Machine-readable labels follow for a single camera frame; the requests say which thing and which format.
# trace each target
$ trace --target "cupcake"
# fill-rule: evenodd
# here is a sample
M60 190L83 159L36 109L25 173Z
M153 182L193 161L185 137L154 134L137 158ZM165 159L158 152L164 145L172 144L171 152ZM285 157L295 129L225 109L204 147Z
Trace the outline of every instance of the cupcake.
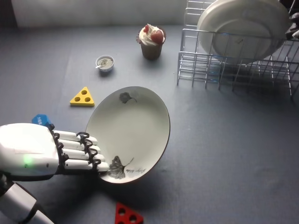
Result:
M137 42L141 46L142 54L148 60L156 60L160 57L165 39L165 31L150 24L141 29L137 36Z

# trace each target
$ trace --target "table surface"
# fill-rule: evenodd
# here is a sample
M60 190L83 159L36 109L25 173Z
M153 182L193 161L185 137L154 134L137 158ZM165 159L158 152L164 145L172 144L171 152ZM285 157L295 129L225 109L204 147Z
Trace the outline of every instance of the table surface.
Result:
M289 99L257 97L182 80L181 27L165 26L156 62L142 57L140 27L7 30L0 33L0 125L48 114L57 130L84 131L94 108L69 101L84 86L96 106L126 86L155 91L168 107L171 136L160 162L132 184L54 176L21 182L58 224L112 224L121 202L145 224L297 224L299 110ZM95 69L100 55L114 70ZM12 223L0 214L0 223Z

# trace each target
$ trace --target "dish rack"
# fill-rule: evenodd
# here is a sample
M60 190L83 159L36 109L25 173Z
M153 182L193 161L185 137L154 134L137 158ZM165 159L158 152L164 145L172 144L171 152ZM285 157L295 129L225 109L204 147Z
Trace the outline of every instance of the dish rack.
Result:
M293 98L299 88L299 41L282 40L282 46L263 60L253 58L255 62L243 64L242 61L248 61L248 58L239 56L233 58L238 63L228 64L227 60L232 59L231 57L213 55L211 50L205 52L199 44L199 35L210 35L211 47L213 40L218 35L225 35L227 37L225 49L229 48L230 39L233 36L234 39L235 36L239 36L243 42L246 41L246 38L265 38L197 30L199 17L213 2L214 0L208 0L208 2L187 1L181 47L178 54L177 85L180 79L189 79L192 80L192 87L195 81L203 81L205 88L208 83L214 83L218 85L219 90L222 85L231 85L232 91L237 87L245 87L247 91L279 93L283 91Z

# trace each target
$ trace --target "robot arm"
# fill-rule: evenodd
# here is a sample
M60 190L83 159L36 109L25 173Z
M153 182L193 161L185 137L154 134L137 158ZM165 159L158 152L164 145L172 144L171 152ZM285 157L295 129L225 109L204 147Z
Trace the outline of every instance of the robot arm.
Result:
M109 165L97 143L88 133L56 131L53 125L0 126L0 211L21 224L52 224L36 199L13 181L106 172Z

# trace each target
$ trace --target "blue hexagon block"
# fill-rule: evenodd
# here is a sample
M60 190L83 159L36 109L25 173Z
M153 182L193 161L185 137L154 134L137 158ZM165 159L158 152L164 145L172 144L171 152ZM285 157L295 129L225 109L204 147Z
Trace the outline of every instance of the blue hexagon block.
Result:
M49 117L45 114L38 114L32 119L32 124L49 126L51 123Z

